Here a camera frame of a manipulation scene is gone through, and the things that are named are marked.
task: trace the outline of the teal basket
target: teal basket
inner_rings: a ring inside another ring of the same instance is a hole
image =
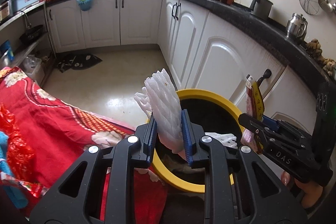
[[[77,4],[79,5],[79,8],[82,11],[88,11],[92,7],[92,1],[93,0],[76,0]]]

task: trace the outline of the tiled floor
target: tiled floor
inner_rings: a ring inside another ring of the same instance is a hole
[[[86,70],[54,70],[43,89],[66,103],[126,122],[146,123],[147,116],[133,99],[144,80],[167,64],[160,50],[95,54],[103,61]]]

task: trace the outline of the red cloth on counter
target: red cloth on counter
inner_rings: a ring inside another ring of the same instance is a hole
[[[36,152],[33,177],[48,188],[83,149],[95,144],[91,138],[95,133],[114,131],[123,138],[134,134],[134,130],[126,126],[52,97],[19,68],[1,70],[0,81],[0,102],[15,115],[22,136]],[[148,173],[134,172],[137,224],[158,224],[166,198],[167,187],[160,180],[153,182]],[[102,216],[104,214],[103,198]]]

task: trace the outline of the blue cloth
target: blue cloth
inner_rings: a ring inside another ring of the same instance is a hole
[[[4,159],[0,161],[0,171],[13,177],[14,175],[9,168],[7,162],[5,161],[7,152],[7,140],[8,136],[0,131],[0,159]],[[3,188],[16,208],[21,209],[28,205],[28,200],[19,189],[11,186],[4,186]]]

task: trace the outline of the cabinet door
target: cabinet door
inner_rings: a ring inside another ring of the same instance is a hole
[[[250,74],[257,80],[266,69],[272,71],[272,76],[260,86],[263,97],[284,66],[241,30],[209,14],[187,88],[215,92],[246,112],[246,76]]]
[[[168,63],[177,89],[186,86],[208,14],[206,9],[180,0]]]
[[[290,67],[264,98],[266,116],[290,122],[310,134],[316,120],[315,104],[313,93]]]
[[[120,45],[120,0],[93,0],[81,13],[87,48]]]
[[[173,16],[175,16],[176,6],[178,4],[179,0],[162,0],[157,43],[160,46],[161,52],[167,64],[169,64],[170,48],[176,22]]]
[[[85,48],[81,10],[76,0],[48,8],[48,21],[56,52]]]
[[[162,0],[121,0],[122,45],[156,44]]]

